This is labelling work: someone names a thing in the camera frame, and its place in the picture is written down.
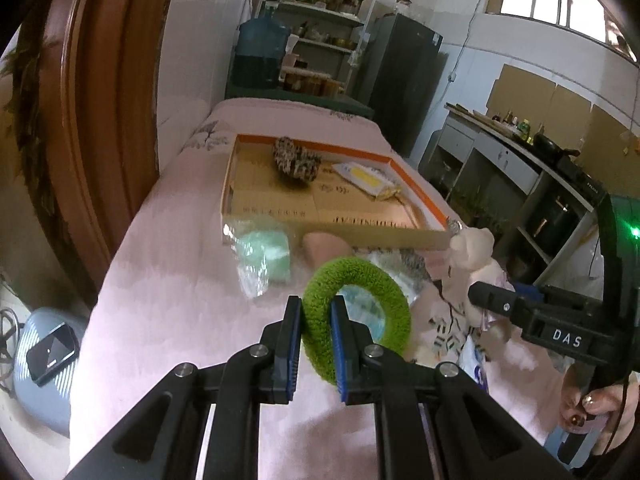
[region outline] window frame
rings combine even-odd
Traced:
[[[610,20],[610,21],[613,21],[613,20],[611,19],[611,15],[610,15],[609,11],[604,6],[603,6],[603,8],[604,8],[604,16],[605,16],[605,41],[600,41],[600,40],[596,40],[595,38],[592,38],[591,36],[588,36],[587,34],[585,34],[583,32],[580,32],[580,31],[575,30],[575,29],[570,27],[572,0],[567,0],[567,13],[566,13],[566,24],[565,25],[562,25],[560,23],[560,19],[561,19],[561,16],[562,16],[562,0],[558,0],[558,14],[556,15],[556,22],[555,23],[545,22],[543,20],[537,20],[536,18],[533,17],[535,9],[536,9],[536,1],[537,0],[532,0],[531,1],[531,10],[530,10],[529,16],[519,16],[517,14],[508,14],[506,12],[502,12],[502,3],[503,3],[503,1],[504,0],[488,0],[487,1],[487,5],[486,5],[486,9],[485,9],[485,13],[487,13],[487,14],[498,14],[498,15],[501,15],[501,16],[511,16],[512,18],[520,18],[522,20],[530,20],[530,21],[535,22],[535,23],[544,23],[545,25],[550,25],[551,27],[560,28],[560,29],[565,30],[567,32],[571,32],[572,34],[577,34],[577,35],[579,35],[579,36],[581,36],[583,38],[586,38],[587,40],[594,41],[595,43],[608,48],[610,51],[615,52],[616,54],[621,56],[623,59],[627,60],[632,65],[640,66],[640,57],[636,56],[638,58],[638,60],[634,61],[631,56],[628,56],[624,52],[621,52],[612,43],[609,43],[609,35],[608,35],[608,30],[609,29],[607,27],[607,20]]]

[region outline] screw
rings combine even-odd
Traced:
[[[251,354],[251,357],[264,357],[268,353],[269,349],[262,344],[253,345],[249,348],[249,354]]]
[[[440,373],[443,374],[446,378],[450,379],[455,377],[458,374],[458,366],[453,363],[443,363],[440,365]]]
[[[380,357],[384,352],[385,350],[380,345],[369,345],[364,348],[364,355],[371,358]]]
[[[182,363],[174,368],[174,374],[178,377],[189,377],[196,369],[191,363]]]

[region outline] plastic stool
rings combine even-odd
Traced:
[[[39,308],[29,316],[15,352],[14,389],[18,402],[27,413],[56,433],[69,436],[71,417],[69,392],[78,360],[76,359],[61,370],[43,387],[39,387],[31,380],[27,365],[29,349],[61,323],[71,327],[80,344],[88,324],[87,320],[52,308]]]

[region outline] refrigerator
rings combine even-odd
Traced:
[[[377,20],[352,96],[373,108],[374,121],[401,156],[409,156],[426,116],[442,37],[393,14]]]

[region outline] cardboard sheet on wall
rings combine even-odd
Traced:
[[[545,120],[555,90],[553,81],[505,64],[489,95],[487,115],[504,117],[511,110],[519,120],[529,120],[535,133]]]
[[[625,133],[624,124],[594,105],[577,163],[610,193],[640,199],[640,155],[633,149],[635,137]]]
[[[591,102],[558,85],[545,118],[545,135],[561,148],[580,150],[587,136]]]

